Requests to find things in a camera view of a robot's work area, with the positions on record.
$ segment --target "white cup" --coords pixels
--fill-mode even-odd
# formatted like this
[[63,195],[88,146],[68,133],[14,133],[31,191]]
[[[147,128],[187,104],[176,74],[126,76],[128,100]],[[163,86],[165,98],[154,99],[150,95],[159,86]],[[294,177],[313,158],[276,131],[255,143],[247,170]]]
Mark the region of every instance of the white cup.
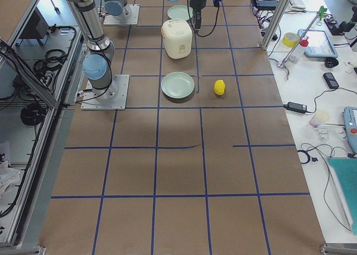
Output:
[[310,124],[311,127],[316,128],[317,126],[325,123],[329,119],[330,119],[330,115],[328,112],[323,110],[317,110],[308,123]]

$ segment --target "teal mat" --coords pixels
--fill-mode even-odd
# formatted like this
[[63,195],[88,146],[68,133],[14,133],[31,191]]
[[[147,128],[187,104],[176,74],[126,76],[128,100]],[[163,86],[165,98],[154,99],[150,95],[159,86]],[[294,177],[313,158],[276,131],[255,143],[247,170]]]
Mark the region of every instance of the teal mat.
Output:
[[330,158],[331,167],[339,178],[351,216],[353,218],[352,231],[357,234],[357,159]]

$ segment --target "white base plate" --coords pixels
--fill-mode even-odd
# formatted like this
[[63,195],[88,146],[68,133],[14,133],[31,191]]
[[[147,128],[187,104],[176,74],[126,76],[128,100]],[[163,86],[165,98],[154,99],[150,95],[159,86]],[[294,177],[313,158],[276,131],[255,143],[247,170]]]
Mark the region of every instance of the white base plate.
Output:
[[[119,86],[118,95],[113,99],[91,99],[94,97],[92,92],[85,93],[83,100],[91,99],[86,102],[82,102],[82,110],[125,110],[128,87],[129,87],[129,75],[115,75],[113,76],[113,82]],[[91,84],[88,81],[86,89],[91,89]]]
[[108,15],[104,19],[104,25],[108,26],[126,26],[126,25],[137,25],[139,19],[139,9],[140,5],[129,5],[132,10],[132,15],[127,18],[125,21],[120,21],[115,19],[113,15]]

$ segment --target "pale green plate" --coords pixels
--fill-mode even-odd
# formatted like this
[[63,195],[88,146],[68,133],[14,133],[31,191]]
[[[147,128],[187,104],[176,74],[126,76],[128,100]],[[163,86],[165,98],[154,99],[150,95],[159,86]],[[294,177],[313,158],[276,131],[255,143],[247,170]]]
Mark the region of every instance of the pale green plate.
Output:
[[161,89],[170,98],[182,99],[194,91],[195,82],[187,73],[172,72],[161,80]]
[[[193,17],[194,13],[191,7],[190,16]],[[184,19],[185,21],[189,20],[189,13],[187,12],[187,6],[185,5],[176,5],[168,9],[167,15],[170,19]]]

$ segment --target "yellow object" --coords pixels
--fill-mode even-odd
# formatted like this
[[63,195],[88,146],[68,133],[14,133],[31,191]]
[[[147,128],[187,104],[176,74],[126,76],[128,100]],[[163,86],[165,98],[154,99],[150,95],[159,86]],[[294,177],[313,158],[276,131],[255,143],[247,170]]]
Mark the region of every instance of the yellow object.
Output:
[[217,80],[213,85],[213,91],[216,95],[222,96],[225,92],[225,83],[223,80]]
[[282,39],[282,43],[287,47],[294,47],[299,42],[300,37],[295,33],[286,33]]

